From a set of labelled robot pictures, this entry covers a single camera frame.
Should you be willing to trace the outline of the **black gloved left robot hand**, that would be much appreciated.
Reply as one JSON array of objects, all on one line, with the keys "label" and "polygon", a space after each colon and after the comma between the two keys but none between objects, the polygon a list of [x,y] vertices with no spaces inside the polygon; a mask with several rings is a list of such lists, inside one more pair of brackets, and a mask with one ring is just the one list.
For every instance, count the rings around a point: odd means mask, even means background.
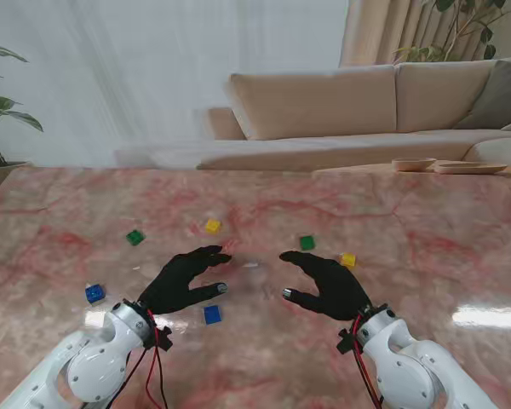
[{"label": "black gloved left robot hand", "polygon": [[175,255],[139,295],[138,303],[152,314],[171,314],[226,293],[223,282],[190,288],[192,281],[207,269],[232,260],[221,251],[221,246],[210,245]]}]

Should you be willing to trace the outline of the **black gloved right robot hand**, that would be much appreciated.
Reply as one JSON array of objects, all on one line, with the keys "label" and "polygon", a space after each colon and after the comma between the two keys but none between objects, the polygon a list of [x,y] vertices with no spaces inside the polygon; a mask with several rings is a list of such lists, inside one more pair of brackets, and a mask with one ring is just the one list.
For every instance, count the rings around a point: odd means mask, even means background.
[{"label": "black gloved right robot hand", "polygon": [[355,320],[359,312],[372,307],[362,285],[350,270],[340,263],[299,251],[285,251],[279,258],[300,268],[314,281],[319,292],[316,296],[284,288],[285,300],[340,321]]}]

